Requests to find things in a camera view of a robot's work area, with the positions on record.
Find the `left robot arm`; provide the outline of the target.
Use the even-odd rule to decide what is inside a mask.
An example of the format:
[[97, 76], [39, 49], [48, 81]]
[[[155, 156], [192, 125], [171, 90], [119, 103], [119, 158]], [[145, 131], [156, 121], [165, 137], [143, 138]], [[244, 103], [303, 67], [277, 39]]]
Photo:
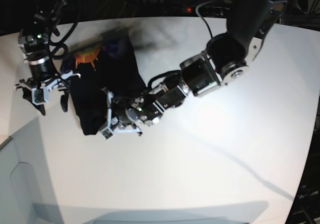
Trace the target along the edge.
[[140, 125], [157, 124], [166, 110], [182, 105], [189, 94], [204, 96], [243, 75], [275, 23], [268, 19], [273, 5], [286, 2], [232, 0], [226, 32], [212, 35], [205, 49], [183, 61], [178, 70], [155, 76], [157, 86], [149, 81], [137, 97], [115, 97], [106, 90], [106, 122], [99, 132], [106, 139], [122, 133], [141, 135]]

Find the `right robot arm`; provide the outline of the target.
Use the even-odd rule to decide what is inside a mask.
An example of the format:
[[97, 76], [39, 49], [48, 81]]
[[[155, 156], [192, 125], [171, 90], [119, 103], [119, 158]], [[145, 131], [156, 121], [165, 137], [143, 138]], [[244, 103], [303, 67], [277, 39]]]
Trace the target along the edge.
[[54, 65], [55, 60], [63, 60], [68, 55], [69, 48], [65, 42], [80, 21], [81, 1], [75, 1], [77, 4], [75, 21], [59, 41], [52, 41], [52, 36], [60, 35], [57, 26], [69, 0], [40, 0], [32, 23], [19, 32], [18, 45], [31, 77], [20, 79], [14, 90], [21, 89], [23, 99], [31, 103], [42, 115], [46, 114], [45, 104], [49, 102], [49, 93], [54, 89], [63, 92], [60, 104], [62, 110], [67, 112], [70, 79], [81, 77], [72, 70], [60, 73]]

